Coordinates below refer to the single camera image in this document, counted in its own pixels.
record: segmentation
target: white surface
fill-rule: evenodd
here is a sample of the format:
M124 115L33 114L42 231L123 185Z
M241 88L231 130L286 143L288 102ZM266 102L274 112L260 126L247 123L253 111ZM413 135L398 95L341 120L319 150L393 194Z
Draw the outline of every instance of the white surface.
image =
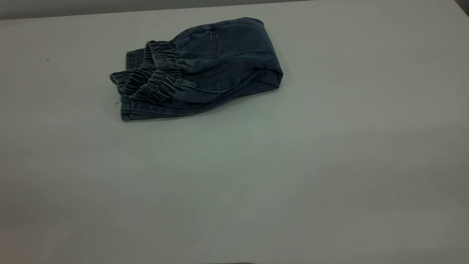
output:
M1 0L0 19L70 16L173 8L290 2L292 0Z
M120 121L126 51L242 16L266 24L279 91ZM450 0L0 21L0 38L2 264L469 263L469 18Z

